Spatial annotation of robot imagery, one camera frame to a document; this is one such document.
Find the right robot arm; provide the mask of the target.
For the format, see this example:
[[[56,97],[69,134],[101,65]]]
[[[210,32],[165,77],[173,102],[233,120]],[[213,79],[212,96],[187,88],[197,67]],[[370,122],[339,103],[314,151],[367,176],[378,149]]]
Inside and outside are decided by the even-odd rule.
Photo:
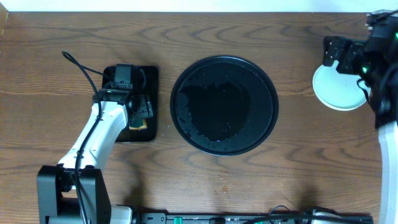
[[[367,40],[326,36],[323,65],[370,87],[366,101],[375,114],[382,154],[380,223],[397,223],[397,11],[367,14]]]

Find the black round tray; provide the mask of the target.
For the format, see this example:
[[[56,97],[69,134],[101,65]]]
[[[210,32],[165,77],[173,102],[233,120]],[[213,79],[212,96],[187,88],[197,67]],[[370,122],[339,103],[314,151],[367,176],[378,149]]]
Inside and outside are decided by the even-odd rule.
[[[269,137],[279,99],[261,67],[241,57],[217,55],[182,72],[170,96],[170,113],[178,133],[193,147],[235,156]]]

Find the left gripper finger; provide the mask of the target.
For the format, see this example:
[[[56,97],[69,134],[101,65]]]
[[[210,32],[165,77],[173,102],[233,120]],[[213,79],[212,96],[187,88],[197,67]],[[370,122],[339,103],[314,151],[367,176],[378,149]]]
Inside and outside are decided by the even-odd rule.
[[[147,104],[145,95],[134,95],[129,102],[131,121],[147,118]]]
[[[145,110],[144,110],[144,118],[151,118],[154,115],[154,111],[152,109],[152,103],[150,101],[149,95],[144,95],[145,98]]]

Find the black rectangular tray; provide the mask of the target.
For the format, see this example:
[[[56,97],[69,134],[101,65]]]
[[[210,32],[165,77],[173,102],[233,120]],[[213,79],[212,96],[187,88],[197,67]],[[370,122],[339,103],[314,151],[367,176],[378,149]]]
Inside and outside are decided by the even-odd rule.
[[[107,67],[104,70],[104,77],[102,81],[102,87],[99,91],[101,99],[103,101],[114,101],[120,105],[124,105],[127,110],[127,125],[120,132],[116,138],[116,142],[151,142],[155,139],[157,134],[157,115],[158,115],[158,95],[159,95],[159,71],[155,66],[140,66],[146,73],[146,88],[143,93],[133,93],[128,90],[114,90],[107,87],[109,77],[107,76]],[[129,102],[134,95],[149,95],[152,103],[152,109],[154,115],[151,118],[147,118],[147,129],[133,131],[129,130],[131,123]]]

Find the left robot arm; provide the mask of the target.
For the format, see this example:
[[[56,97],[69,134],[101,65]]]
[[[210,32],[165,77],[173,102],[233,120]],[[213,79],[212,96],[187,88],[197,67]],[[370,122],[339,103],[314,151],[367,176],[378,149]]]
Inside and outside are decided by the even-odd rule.
[[[157,132],[159,70],[117,64],[105,68],[89,120],[55,166],[37,174],[40,223],[140,223],[126,205],[112,205],[103,178],[116,143],[150,142]]]

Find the green and yellow sponge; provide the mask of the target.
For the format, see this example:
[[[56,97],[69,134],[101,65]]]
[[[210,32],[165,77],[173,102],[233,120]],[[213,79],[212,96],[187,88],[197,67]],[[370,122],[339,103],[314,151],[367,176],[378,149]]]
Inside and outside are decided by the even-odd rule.
[[[137,120],[131,121],[131,123],[129,125],[129,130],[139,131],[139,130],[143,130],[143,129],[147,129],[146,119],[137,119]]]

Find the light blue plate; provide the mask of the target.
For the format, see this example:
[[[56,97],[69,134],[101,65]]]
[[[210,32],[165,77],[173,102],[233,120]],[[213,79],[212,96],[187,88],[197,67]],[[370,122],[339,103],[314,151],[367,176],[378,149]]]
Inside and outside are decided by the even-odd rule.
[[[325,106],[338,110],[350,111],[367,102],[365,94],[370,96],[371,89],[360,80],[359,75],[338,73],[338,61],[332,66],[320,65],[312,78],[312,87],[316,97]]]

